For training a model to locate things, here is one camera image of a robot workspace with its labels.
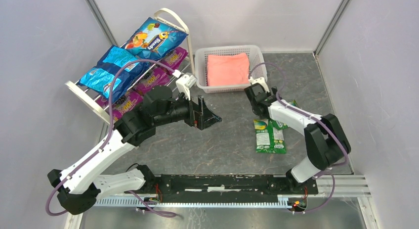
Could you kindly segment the green candy bag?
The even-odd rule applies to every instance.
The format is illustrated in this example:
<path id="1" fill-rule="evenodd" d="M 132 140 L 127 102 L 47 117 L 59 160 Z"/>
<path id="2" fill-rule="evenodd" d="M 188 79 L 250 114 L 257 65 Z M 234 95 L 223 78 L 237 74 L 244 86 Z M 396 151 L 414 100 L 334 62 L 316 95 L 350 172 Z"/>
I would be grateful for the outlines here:
<path id="1" fill-rule="evenodd" d="M 269 107 L 270 118 L 288 125 L 290 128 L 299 131 L 298 115 L 289 109 L 291 105 L 286 101 L 275 101 Z"/>
<path id="2" fill-rule="evenodd" d="M 256 137 L 256 153 L 286 154 L 287 148 L 283 130 L 287 129 L 288 125 L 271 119 L 255 119 L 253 125 Z"/>

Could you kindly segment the purple candy bag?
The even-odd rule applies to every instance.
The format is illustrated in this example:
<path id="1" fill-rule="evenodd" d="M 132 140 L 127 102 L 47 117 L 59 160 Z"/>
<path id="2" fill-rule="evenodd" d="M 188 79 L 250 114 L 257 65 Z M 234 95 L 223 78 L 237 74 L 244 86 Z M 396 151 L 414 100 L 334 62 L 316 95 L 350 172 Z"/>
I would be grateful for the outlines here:
<path id="1" fill-rule="evenodd" d="M 170 76 L 164 76 L 163 74 L 158 74 L 155 71 L 156 67 L 147 74 L 144 79 L 140 80 L 137 85 L 133 88 L 135 92 L 140 95 L 144 95 L 150 91 L 155 86 L 165 86 L 170 82 Z"/>
<path id="2" fill-rule="evenodd" d="M 121 96 L 114 104 L 112 104 L 113 118 L 116 122 L 122 116 L 131 111 L 135 106 L 143 101 L 143 97 L 137 92 L 130 90 Z"/>
<path id="3" fill-rule="evenodd" d="M 171 52 L 169 52 L 163 59 L 160 60 L 160 62 L 173 70 L 177 69 L 181 62 L 187 57 L 188 51 L 182 47 L 177 47 Z M 157 71 L 158 74 L 163 74 L 164 76 L 170 76 L 171 73 L 167 68 L 164 67 L 156 67 L 155 71 Z"/>

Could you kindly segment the blue candy bag with fruits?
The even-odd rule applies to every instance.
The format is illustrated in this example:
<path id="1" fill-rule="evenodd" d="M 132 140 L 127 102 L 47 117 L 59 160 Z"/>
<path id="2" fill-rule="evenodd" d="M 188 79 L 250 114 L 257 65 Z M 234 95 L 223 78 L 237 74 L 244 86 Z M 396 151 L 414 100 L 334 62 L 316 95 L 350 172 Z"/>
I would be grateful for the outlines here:
<path id="1" fill-rule="evenodd" d="M 149 17 L 123 48 L 141 59 L 160 60 L 176 49 L 188 34 Z"/>

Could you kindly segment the blue candy bag back side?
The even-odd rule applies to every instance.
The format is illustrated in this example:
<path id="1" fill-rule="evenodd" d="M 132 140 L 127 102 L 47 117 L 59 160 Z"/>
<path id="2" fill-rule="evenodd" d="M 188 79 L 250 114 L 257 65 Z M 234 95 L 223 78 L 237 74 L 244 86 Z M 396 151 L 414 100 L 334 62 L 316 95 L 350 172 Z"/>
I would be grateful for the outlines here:
<path id="1" fill-rule="evenodd" d="M 131 83 L 147 69 L 147 62 L 139 62 L 126 67 L 110 89 L 111 82 L 119 69 L 137 59 L 127 50 L 111 46 L 97 64 L 80 78 L 80 84 L 98 92 L 106 99 L 109 99 L 109 93 L 112 91 L 112 103 L 115 103 L 127 92 Z"/>

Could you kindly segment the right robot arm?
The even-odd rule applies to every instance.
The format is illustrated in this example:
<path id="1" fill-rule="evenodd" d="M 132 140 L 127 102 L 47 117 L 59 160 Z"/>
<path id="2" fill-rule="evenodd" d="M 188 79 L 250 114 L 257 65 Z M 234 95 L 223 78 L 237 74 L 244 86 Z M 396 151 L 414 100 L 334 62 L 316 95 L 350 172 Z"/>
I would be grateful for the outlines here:
<path id="1" fill-rule="evenodd" d="M 325 116 L 302 110 L 282 99 L 276 90 L 260 83 L 244 89 L 254 114 L 279 121 L 304 136 L 307 156 L 286 173 L 290 185 L 303 184 L 326 170 L 348 163 L 351 146 L 333 114 Z"/>

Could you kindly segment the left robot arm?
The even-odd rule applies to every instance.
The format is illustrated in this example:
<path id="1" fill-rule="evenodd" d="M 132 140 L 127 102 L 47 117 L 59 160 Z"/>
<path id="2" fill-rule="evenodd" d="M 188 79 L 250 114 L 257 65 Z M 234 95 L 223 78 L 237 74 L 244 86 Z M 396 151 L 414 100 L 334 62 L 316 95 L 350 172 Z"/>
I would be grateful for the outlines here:
<path id="1" fill-rule="evenodd" d="M 154 136 L 158 126 L 183 121 L 191 127 L 204 130 L 221 120 L 207 107 L 201 96 L 197 102 L 193 102 L 185 92 L 173 97 L 169 87 L 154 87 L 82 159 L 67 169 L 54 169 L 48 173 L 47 177 L 54 187 L 53 195 L 65 212 L 77 215 L 107 196 L 130 190 L 149 191 L 156 180 L 145 165 L 116 175 L 105 176 L 103 171 Z"/>

